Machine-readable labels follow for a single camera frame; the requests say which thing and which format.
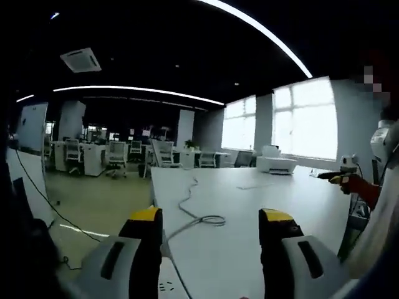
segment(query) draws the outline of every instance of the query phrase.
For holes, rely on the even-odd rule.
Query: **window frame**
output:
[[[255,101],[255,110],[253,112],[251,112],[251,113],[246,113],[246,110],[247,110],[247,105],[246,104],[247,104],[247,101],[249,99],[254,99],[254,101]],[[243,107],[243,114],[237,115],[237,116],[231,116],[231,117],[227,116],[226,117],[226,109],[227,109],[228,105],[232,105],[232,104],[235,104],[235,103],[238,103],[238,102],[243,102],[243,106],[244,106]],[[255,122],[254,122],[255,123],[255,128],[254,128],[253,142],[251,144],[252,146],[250,145],[250,148],[232,148],[232,147],[223,146],[223,131],[224,131],[225,121],[226,120],[237,119],[237,118],[242,118],[242,119],[254,118],[254,120],[255,120]],[[225,149],[225,150],[253,151],[254,150],[254,144],[255,144],[255,129],[256,129],[256,96],[255,95],[251,95],[249,97],[242,98],[242,99],[240,99],[238,101],[235,101],[235,102],[227,104],[226,107],[224,108],[224,111],[223,111],[223,127],[222,127],[221,148]]]
[[[323,80],[323,79],[327,79],[330,82],[329,77],[321,77],[321,78],[315,78],[315,79],[311,79],[311,80],[306,80],[303,82],[299,82],[299,83],[294,83],[294,84],[290,84],[290,85],[286,85],[284,87],[279,87],[276,88],[275,90],[278,89],[282,89],[282,88],[288,88],[289,91],[289,96],[290,96],[290,105],[288,107],[283,107],[283,108],[276,108],[276,96],[274,94],[274,92],[272,93],[272,144],[275,144],[275,140],[276,140],[276,114],[280,113],[280,112],[290,112],[291,113],[291,132],[290,132],[290,153],[283,153],[283,155],[285,156],[289,156],[289,157],[293,157],[293,158],[304,158],[304,159],[311,159],[311,160],[322,160],[322,161],[328,161],[328,162],[336,162],[337,157],[335,158],[321,158],[321,157],[315,157],[315,156],[301,156],[298,154],[292,154],[292,150],[293,150],[293,132],[295,130],[294,127],[294,112],[296,109],[303,109],[303,108],[317,108],[317,107],[327,107],[327,106],[332,106],[335,110],[335,115],[336,115],[336,107],[335,107],[335,98],[334,98],[334,91],[332,91],[332,101],[331,102],[325,102],[325,103],[310,103],[310,104],[305,104],[305,105],[298,105],[294,103],[294,92],[293,92],[293,88],[295,87],[295,85],[297,84],[302,84],[302,83],[306,83],[309,81],[317,81],[317,80]]]

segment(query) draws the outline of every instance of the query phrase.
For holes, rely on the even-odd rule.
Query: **black ceiling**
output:
[[[365,1],[224,2],[252,16],[278,36],[313,76],[347,77],[358,50],[390,36],[387,8]],[[54,11],[60,15],[49,21]],[[305,80],[302,70],[255,28],[199,1],[133,1],[129,6],[48,9],[35,26],[30,50],[14,84],[15,98],[118,95],[165,100],[207,109],[214,104],[133,91],[79,90],[51,93],[78,85],[123,85],[185,93],[229,103],[252,94]],[[100,72],[74,74],[60,55],[90,47]]]

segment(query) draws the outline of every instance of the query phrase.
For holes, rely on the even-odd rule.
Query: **gray cable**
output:
[[[170,234],[170,236],[166,239],[166,241],[169,241],[175,235],[179,234],[180,232],[182,232],[198,223],[206,223],[206,224],[211,224],[213,226],[223,226],[226,224],[226,219],[223,216],[206,215],[206,216],[198,217],[197,215],[191,213],[190,211],[186,210],[184,207],[181,206],[182,203],[188,201],[191,198],[191,193],[192,193],[191,189],[198,185],[198,180],[195,177],[193,177],[193,180],[194,180],[194,183],[192,185],[190,185],[190,187],[188,188],[188,196],[179,202],[178,207],[180,210],[182,210],[184,213],[186,213],[187,215],[189,215],[190,217],[192,217],[194,219],[192,221],[190,221],[189,223],[183,225],[179,229],[175,230],[174,232],[172,232]]]

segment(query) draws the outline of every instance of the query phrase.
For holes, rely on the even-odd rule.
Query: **white wall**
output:
[[[21,159],[22,165],[24,165],[27,173],[29,174],[29,177],[33,180],[40,192],[43,193],[46,198],[48,198],[42,171],[42,158],[40,156],[24,153],[22,151],[18,151],[18,155]],[[18,160],[16,150],[10,148],[7,149],[7,164],[9,167],[11,181],[18,178],[22,178],[24,181],[27,201],[33,216],[35,218],[42,219],[49,227],[54,220],[50,205],[39,194],[39,192],[37,192],[33,183],[31,180],[29,180]]]
[[[303,166],[338,169],[342,155],[357,153],[366,179],[372,180],[373,154],[370,139],[377,129],[381,111],[380,100],[366,92],[364,86],[351,80],[332,80],[338,123],[337,161],[299,158]],[[194,140],[201,147],[221,147],[223,109],[196,115]],[[256,129],[254,149],[259,151],[272,140],[272,95],[256,98]]]
[[[17,127],[20,147],[31,151],[42,152],[44,138],[44,120],[46,119],[48,103],[24,106]]]
[[[194,111],[180,110],[179,124],[177,128],[177,148],[184,148],[186,140],[193,139]]]
[[[67,101],[61,109],[58,140],[63,137],[76,138],[82,133],[86,105],[78,101]]]

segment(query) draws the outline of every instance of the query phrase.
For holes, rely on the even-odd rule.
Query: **led light strip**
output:
[[[253,28],[262,32],[265,36],[270,38],[270,40],[273,43],[278,45],[280,47],[280,49],[283,50],[288,55],[288,57],[290,57],[292,59],[292,61],[294,61],[298,65],[298,67],[303,71],[303,73],[308,78],[313,77],[312,74],[309,72],[309,70],[306,68],[306,66],[302,63],[302,61],[300,61],[299,58],[293,53],[293,51],[291,51],[290,48],[288,48],[285,45],[285,43],[283,43],[277,36],[275,36],[269,29],[264,27],[257,20],[253,19],[252,17],[243,13],[242,11],[239,11],[235,7],[232,7],[229,4],[223,3],[219,0],[198,0],[198,1],[201,1],[206,4],[212,5],[214,7],[220,8],[220,9],[224,10],[225,12],[232,14],[232,15],[238,17],[239,19],[243,20],[248,25],[253,26]]]
[[[200,100],[200,101],[224,106],[224,103],[221,103],[221,102],[212,101],[207,98],[195,97],[193,95],[185,95],[184,93],[169,92],[167,90],[159,90],[159,89],[152,89],[152,88],[130,87],[130,86],[113,86],[113,85],[74,86],[74,87],[64,87],[64,88],[54,89],[53,92],[62,92],[64,90],[75,90],[75,89],[90,89],[90,88],[108,88],[108,89],[139,90],[139,91],[143,91],[143,92],[157,92],[157,93],[164,93],[165,95],[176,95],[178,97],[192,98],[194,100]]]
[[[20,98],[19,100],[17,100],[17,103],[20,102],[20,101],[26,100],[27,98],[32,98],[32,97],[34,97],[34,96],[35,96],[35,95],[28,95],[27,97]]]

